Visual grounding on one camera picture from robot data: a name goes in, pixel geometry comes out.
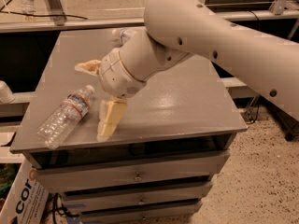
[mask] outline black cable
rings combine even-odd
[[[47,205],[48,203],[52,202],[52,201],[54,200],[54,198],[55,198],[55,195],[52,196],[52,197],[50,197],[49,199],[47,199],[46,205]],[[43,213],[43,216],[42,216],[42,219],[46,218],[46,217],[47,217],[49,214],[51,214],[51,213],[52,213],[52,209],[50,209],[50,210],[47,211],[47,212],[44,212],[44,213]]]
[[[77,214],[71,214],[70,211],[62,204],[62,206],[58,207],[58,200],[59,200],[60,195],[56,193],[53,197],[53,205],[52,205],[52,210],[50,210],[48,214],[52,213],[52,220],[53,224],[57,224],[56,220],[56,212],[61,216],[61,217],[79,217]]]
[[[259,117],[259,110],[260,110],[260,103],[258,103],[258,107],[257,107],[257,110],[256,110],[256,115],[255,115],[254,120],[251,121],[251,122],[246,122],[247,124],[253,124],[253,123],[255,123],[255,121],[256,121],[256,120],[258,119],[258,117]]]
[[[55,211],[60,211],[60,210],[63,210],[63,208],[58,207],[58,208],[55,209]],[[48,212],[43,214],[43,217],[47,217],[48,215],[52,214],[52,212],[53,212],[53,209],[50,209]]]
[[[88,18],[86,17],[81,17],[77,15],[69,15],[69,14],[49,14],[49,15],[38,15],[38,14],[27,14],[27,13],[22,13],[22,12],[16,12],[16,11],[1,11],[0,13],[6,13],[6,14],[14,14],[14,15],[22,15],[22,16],[31,16],[31,17],[36,17],[36,18],[49,18],[49,17],[68,17],[68,18],[76,18],[76,19],[83,19],[87,20]]]
[[[253,12],[251,10],[248,12],[252,13],[254,15],[254,17],[256,18],[256,21],[258,22],[258,29],[261,32],[261,21],[260,21],[259,17],[255,14],[255,12]]]
[[[8,4],[10,4],[12,1],[13,0],[8,0],[5,5],[0,7],[0,11],[2,11],[4,8],[6,8],[8,6]]]

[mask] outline gray drawer cabinet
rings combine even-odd
[[[97,192],[89,194],[63,197],[63,203],[70,211],[82,213],[125,206],[201,199],[212,188],[211,182],[203,182],[195,178],[186,181],[180,180],[176,184],[160,183],[158,185],[149,184],[146,187],[139,185],[133,189],[99,189]]]
[[[61,32],[10,150],[22,153],[37,180],[61,193],[84,224],[193,214],[247,125],[212,63],[193,56],[151,78],[128,100],[116,132],[97,140],[99,104],[110,96],[74,66],[117,46],[112,26]],[[89,114],[57,149],[47,149],[37,127],[86,85],[96,89]]]
[[[160,204],[149,207],[127,208],[122,210],[109,210],[102,212],[91,212],[83,214],[83,223],[117,223],[131,220],[145,220],[156,217],[169,217],[178,215],[193,214],[199,210],[202,203],[200,201]]]
[[[152,159],[39,170],[36,179],[49,192],[68,192],[217,174],[229,151],[198,152]]]

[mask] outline cabinet top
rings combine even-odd
[[[193,56],[152,77],[146,88],[128,100],[128,109],[114,134],[98,141],[99,105],[109,95],[102,90],[97,77],[76,72],[74,67],[77,63],[101,60],[117,47],[111,31],[61,32],[11,146],[12,152],[48,150],[36,137],[37,127],[69,93],[86,85],[96,88],[91,111],[58,149],[238,133],[247,129],[211,62]]]

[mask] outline speckled floor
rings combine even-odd
[[[130,224],[299,223],[299,138],[287,142],[284,136],[262,106],[258,120],[231,144],[231,157],[198,213]]]

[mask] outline floor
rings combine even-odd
[[[43,13],[45,7],[38,7],[40,1],[36,7]],[[137,17],[142,15],[146,0],[86,1],[64,0],[64,5],[68,13],[90,18]],[[20,9],[20,4],[20,0],[14,0],[9,7]],[[131,9],[129,12],[120,7]],[[13,21],[22,22],[22,18],[0,14],[0,22]],[[231,158],[214,177],[214,186],[198,213],[145,220],[142,224],[299,223],[299,138],[286,142],[284,136],[279,123],[262,106],[257,121],[232,143]]]

